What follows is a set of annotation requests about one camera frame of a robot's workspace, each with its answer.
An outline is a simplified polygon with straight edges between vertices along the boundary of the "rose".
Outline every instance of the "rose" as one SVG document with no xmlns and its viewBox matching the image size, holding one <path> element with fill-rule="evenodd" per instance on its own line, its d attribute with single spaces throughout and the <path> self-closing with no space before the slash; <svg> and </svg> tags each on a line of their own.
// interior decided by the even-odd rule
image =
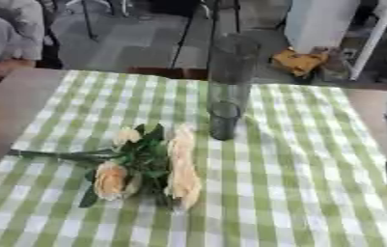
<svg viewBox="0 0 387 247">
<path fill-rule="evenodd" d="M 101 199 L 108 201 L 120 198 L 126 176 L 127 170 L 123 166 L 106 161 L 97 168 L 94 191 Z"/>
<path fill-rule="evenodd" d="M 135 143 L 141 139 L 141 134 L 130 127 L 123 127 L 114 138 L 114 145 L 120 147 L 127 141 Z"/>
<path fill-rule="evenodd" d="M 202 189 L 201 180 L 196 175 L 193 164 L 193 148 L 193 133 L 186 125 L 181 125 L 168 145 L 172 172 L 164 192 L 173 198 L 179 198 L 181 206 L 186 210 L 196 204 Z"/>
</svg>

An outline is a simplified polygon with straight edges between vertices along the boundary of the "white cabinet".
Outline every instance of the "white cabinet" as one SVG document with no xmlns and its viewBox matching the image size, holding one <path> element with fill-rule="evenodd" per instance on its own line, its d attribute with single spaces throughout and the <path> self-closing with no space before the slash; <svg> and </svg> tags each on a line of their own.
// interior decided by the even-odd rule
<svg viewBox="0 0 387 247">
<path fill-rule="evenodd" d="M 298 53 L 338 47 L 360 0 L 293 0 L 285 35 Z"/>
</svg>

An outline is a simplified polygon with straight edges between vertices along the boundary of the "person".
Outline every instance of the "person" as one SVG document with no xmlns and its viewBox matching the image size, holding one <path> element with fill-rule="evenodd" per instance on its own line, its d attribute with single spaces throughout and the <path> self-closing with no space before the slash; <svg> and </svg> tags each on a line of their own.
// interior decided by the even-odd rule
<svg viewBox="0 0 387 247">
<path fill-rule="evenodd" d="M 44 25 L 36 0 L 0 0 L 0 80 L 41 59 Z"/>
</svg>

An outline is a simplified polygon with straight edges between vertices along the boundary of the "flower bouquet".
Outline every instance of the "flower bouquet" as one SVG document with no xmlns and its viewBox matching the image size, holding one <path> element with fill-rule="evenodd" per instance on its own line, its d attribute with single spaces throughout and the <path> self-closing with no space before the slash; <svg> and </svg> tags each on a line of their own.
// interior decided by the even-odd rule
<svg viewBox="0 0 387 247">
<path fill-rule="evenodd" d="M 193 164 L 195 138 L 185 125 L 179 126 L 174 138 L 164 139 L 164 128 L 158 124 L 147 132 L 140 124 L 124 127 L 115 136 L 113 146 L 97 151 L 42 152 L 10 150 L 20 157 L 49 156 L 77 161 L 89 171 L 85 179 L 91 184 L 80 207 L 89 207 L 98 199 L 127 199 L 137 193 L 155 197 L 159 205 L 191 208 L 198 200 L 201 181 Z"/>
</svg>

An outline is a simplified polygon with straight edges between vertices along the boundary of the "checkered tablecloth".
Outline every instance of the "checkered tablecloth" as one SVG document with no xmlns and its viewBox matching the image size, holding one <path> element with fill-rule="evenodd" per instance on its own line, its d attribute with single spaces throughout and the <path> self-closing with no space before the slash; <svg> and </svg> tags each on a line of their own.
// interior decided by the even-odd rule
<svg viewBox="0 0 387 247">
<path fill-rule="evenodd" d="M 70 71 L 14 148 L 91 151 L 124 125 L 189 123 L 199 202 L 78 204 L 85 170 L 0 162 L 0 246 L 387 246 L 384 156 L 336 88 L 253 86 L 233 141 L 208 134 L 207 83 Z"/>
</svg>

